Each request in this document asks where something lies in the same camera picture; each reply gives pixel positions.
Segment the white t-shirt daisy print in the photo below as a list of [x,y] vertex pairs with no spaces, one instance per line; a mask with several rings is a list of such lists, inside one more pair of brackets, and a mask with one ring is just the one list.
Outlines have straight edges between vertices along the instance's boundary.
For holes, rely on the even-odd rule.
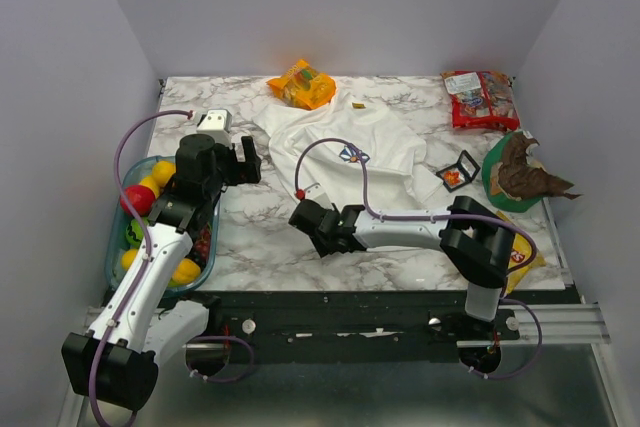
[[338,94],[313,111],[271,104],[254,123],[268,136],[272,165],[284,189],[319,185],[339,207],[360,204],[362,170],[377,209],[417,209],[441,187],[423,162],[426,142],[391,109]]

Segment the red maple leaf brooch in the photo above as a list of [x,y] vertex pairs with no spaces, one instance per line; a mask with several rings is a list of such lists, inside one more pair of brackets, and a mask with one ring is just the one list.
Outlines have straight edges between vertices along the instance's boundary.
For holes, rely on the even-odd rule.
[[461,177],[460,177],[460,172],[459,171],[453,171],[453,170],[447,171],[444,174],[444,180],[450,187],[457,186],[462,182]]

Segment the black brooch display box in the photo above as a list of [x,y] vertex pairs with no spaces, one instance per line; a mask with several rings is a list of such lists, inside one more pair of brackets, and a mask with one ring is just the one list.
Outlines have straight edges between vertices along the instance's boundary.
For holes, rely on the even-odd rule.
[[471,184],[481,171],[481,166],[469,154],[462,150],[457,161],[436,172],[443,186],[449,192],[455,192]]

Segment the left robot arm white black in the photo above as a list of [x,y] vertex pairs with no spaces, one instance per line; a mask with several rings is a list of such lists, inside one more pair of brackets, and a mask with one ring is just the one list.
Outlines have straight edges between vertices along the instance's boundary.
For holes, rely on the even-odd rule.
[[172,274],[212,220],[224,188],[256,184],[261,159],[250,136],[244,158],[207,134],[180,140],[176,172],[144,222],[143,240],[111,300],[83,334],[71,333],[62,357],[75,393],[138,412],[149,400],[160,366],[196,338],[214,340],[220,315],[196,301],[179,301],[154,321]]

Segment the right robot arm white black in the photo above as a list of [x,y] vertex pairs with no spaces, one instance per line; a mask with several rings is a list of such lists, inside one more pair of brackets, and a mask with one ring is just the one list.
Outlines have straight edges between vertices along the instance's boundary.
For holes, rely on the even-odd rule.
[[460,326],[480,339],[496,327],[500,294],[515,239],[513,226],[468,196],[436,211],[371,213],[363,205],[341,211],[304,199],[289,224],[309,237],[321,257],[387,247],[443,252],[468,282]]

